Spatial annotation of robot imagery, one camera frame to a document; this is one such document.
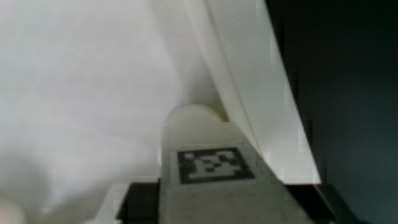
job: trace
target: white plastic part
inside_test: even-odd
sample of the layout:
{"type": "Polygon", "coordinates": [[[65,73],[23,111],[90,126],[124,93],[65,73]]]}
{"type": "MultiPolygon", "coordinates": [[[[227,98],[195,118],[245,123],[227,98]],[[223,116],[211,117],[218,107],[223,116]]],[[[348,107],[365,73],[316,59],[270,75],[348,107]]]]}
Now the white plastic part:
{"type": "Polygon", "coordinates": [[[284,183],[319,183],[264,1],[184,3],[229,119],[284,183]]]}
{"type": "Polygon", "coordinates": [[[124,197],[131,183],[154,183],[158,176],[131,177],[127,181],[111,185],[103,199],[103,204],[95,213],[95,217],[83,224],[118,224],[117,212],[122,206],[124,197]]]}
{"type": "Polygon", "coordinates": [[[23,210],[15,203],[0,197],[0,223],[1,224],[24,224],[26,217],[23,210]]]}

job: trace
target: qr-like code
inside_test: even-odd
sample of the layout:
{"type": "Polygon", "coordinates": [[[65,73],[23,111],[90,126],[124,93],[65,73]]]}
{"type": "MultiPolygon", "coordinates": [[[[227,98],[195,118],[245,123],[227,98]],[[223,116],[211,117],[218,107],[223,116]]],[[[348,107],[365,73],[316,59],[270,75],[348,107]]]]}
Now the qr-like code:
{"type": "Polygon", "coordinates": [[[236,148],[179,151],[177,163],[182,184],[254,178],[236,148]]]}

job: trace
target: black background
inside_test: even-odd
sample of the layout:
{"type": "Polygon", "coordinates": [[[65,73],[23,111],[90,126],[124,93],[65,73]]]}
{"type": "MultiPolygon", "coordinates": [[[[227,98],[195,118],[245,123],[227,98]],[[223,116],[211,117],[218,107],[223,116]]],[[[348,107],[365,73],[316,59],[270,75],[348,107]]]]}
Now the black background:
{"type": "Polygon", "coordinates": [[[321,178],[398,223],[398,1],[268,0],[321,178]]]}

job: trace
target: white cloth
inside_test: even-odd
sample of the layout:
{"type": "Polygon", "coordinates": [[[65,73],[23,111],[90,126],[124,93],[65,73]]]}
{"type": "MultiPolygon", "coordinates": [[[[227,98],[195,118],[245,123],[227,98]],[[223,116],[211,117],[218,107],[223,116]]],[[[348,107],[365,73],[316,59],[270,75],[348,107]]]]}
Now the white cloth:
{"type": "Polygon", "coordinates": [[[177,0],[0,0],[0,192],[79,223],[158,175],[163,119],[216,94],[177,0]]]}

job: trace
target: curved white panel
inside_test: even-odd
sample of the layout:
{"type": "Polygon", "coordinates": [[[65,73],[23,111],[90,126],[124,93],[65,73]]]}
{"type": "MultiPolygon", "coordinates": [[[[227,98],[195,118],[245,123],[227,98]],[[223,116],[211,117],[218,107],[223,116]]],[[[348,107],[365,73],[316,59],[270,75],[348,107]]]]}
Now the curved white panel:
{"type": "Polygon", "coordinates": [[[284,183],[319,183],[264,3],[184,2],[229,118],[284,183]]]}

